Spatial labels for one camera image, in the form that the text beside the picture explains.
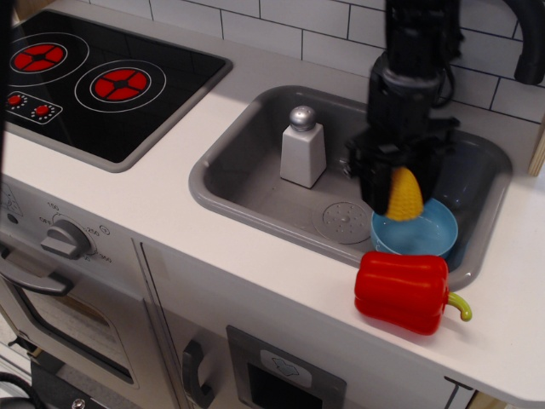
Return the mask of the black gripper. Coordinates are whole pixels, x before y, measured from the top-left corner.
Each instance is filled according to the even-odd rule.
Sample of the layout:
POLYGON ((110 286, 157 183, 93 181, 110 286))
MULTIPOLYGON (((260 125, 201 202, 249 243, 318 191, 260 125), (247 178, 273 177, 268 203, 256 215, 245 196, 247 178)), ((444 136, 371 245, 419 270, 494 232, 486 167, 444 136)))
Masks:
POLYGON ((388 209, 393 167, 411 170, 423 200, 433 195, 460 125, 453 117, 430 117, 443 80, 441 69, 428 78, 396 73, 387 54, 371 69, 367 127, 347 143, 345 172, 359 176, 362 200, 378 215, 388 209))

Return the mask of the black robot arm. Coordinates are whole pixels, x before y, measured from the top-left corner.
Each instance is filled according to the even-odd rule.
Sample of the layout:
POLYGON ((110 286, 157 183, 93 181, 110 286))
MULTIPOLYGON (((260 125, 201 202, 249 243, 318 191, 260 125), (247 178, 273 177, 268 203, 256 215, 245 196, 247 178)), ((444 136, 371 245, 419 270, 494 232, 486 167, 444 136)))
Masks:
POLYGON ((457 1, 388 1, 386 50, 370 72, 364 131, 347 143, 346 173, 363 201, 397 222, 419 216, 435 189, 456 118, 431 118, 446 105, 445 83, 462 34, 457 1))

